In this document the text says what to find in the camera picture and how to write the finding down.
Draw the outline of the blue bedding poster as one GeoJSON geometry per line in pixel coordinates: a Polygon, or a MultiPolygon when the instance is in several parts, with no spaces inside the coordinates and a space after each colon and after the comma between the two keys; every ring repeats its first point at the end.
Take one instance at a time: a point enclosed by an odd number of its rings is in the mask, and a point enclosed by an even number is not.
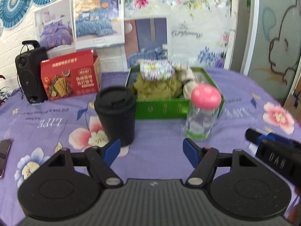
{"type": "Polygon", "coordinates": [[[72,0],[75,49],[113,47],[125,43],[124,0],[72,0]]]}

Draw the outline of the multicolour knitted cloth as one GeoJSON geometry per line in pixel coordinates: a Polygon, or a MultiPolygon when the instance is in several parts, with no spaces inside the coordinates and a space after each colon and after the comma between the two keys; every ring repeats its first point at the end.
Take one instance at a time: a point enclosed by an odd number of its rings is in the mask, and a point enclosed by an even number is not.
{"type": "Polygon", "coordinates": [[[176,75],[178,71],[187,70],[188,66],[183,63],[170,60],[139,59],[136,62],[144,80],[165,81],[176,75]]]}

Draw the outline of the smartphone with dark case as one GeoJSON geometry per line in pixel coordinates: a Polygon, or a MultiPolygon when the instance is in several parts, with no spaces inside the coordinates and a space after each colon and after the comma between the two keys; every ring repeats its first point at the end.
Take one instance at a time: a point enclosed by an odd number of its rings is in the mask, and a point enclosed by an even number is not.
{"type": "Polygon", "coordinates": [[[2,140],[0,143],[0,178],[1,179],[4,177],[11,144],[12,144],[11,139],[2,140]]]}

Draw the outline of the glass jar with pink lid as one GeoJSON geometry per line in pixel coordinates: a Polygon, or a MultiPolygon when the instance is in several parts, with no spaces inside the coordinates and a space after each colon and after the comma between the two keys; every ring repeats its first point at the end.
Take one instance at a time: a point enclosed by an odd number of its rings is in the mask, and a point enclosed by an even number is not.
{"type": "Polygon", "coordinates": [[[199,84],[192,90],[185,133],[194,140],[204,140],[210,135],[217,120],[221,94],[213,86],[199,84]]]}

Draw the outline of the red cracker box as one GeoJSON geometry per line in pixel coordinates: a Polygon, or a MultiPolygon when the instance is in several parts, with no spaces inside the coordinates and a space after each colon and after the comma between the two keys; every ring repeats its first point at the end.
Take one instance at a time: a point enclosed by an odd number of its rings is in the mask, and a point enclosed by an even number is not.
{"type": "Polygon", "coordinates": [[[41,62],[41,79],[49,101],[97,93],[102,82],[100,59],[94,50],[41,62]]]}

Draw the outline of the purple bedding poster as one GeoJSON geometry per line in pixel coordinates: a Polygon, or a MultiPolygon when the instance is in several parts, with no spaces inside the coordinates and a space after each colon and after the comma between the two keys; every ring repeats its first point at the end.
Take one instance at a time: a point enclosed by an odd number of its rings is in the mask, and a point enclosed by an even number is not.
{"type": "Polygon", "coordinates": [[[34,12],[35,36],[41,47],[52,54],[75,51],[71,0],[60,0],[34,12]]]}

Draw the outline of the dark blue bedroom poster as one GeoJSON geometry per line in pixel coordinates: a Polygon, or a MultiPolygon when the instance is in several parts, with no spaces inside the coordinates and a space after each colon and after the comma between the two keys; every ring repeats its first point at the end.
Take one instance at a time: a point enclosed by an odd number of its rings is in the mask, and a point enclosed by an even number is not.
{"type": "Polygon", "coordinates": [[[139,59],[160,60],[171,57],[170,17],[131,17],[125,19],[125,68],[130,69],[139,59]]]}

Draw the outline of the white plush toy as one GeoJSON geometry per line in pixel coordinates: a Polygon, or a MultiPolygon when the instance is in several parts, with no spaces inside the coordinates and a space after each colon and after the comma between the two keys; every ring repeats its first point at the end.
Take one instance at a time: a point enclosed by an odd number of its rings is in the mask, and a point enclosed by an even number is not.
{"type": "Polygon", "coordinates": [[[200,81],[194,74],[190,67],[177,71],[178,80],[182,83],[184,99],[190,100],[192,91],[198,85],[204,83],[200,81]]]}

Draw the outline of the blue paper fan decoration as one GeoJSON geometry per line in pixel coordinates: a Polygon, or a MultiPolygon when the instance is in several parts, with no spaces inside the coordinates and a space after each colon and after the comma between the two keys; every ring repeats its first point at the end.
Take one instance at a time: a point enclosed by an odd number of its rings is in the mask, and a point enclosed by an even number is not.
{"type": "Polygon", "coordinates": [[[5,29],[18,26],[29,11],[33,0],[1,0],[1,20],[5,29]]]}

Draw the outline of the olive yellow fluffy cloth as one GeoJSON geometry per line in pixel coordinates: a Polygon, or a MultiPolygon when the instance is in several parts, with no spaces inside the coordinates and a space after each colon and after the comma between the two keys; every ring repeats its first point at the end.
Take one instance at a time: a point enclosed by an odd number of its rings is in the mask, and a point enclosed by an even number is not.
{"type": "Polygon", "coordinates": [[[177,98],[183,93],[182,83],[176,76],[168,80],[144,80],[139,74],[134,88],[138,99],[158,100],[177,98]]]}

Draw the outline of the black lidded coffee cup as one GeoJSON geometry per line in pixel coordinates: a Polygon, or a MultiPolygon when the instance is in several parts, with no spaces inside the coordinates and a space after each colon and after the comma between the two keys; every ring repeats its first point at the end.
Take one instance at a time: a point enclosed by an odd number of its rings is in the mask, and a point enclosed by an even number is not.
{"type": "Polygon", "coordinates": [[[135,137],[136,97],[124,86],[111,86],[96,95],[94,109],[108,139],[131,145],[135,137]]]}

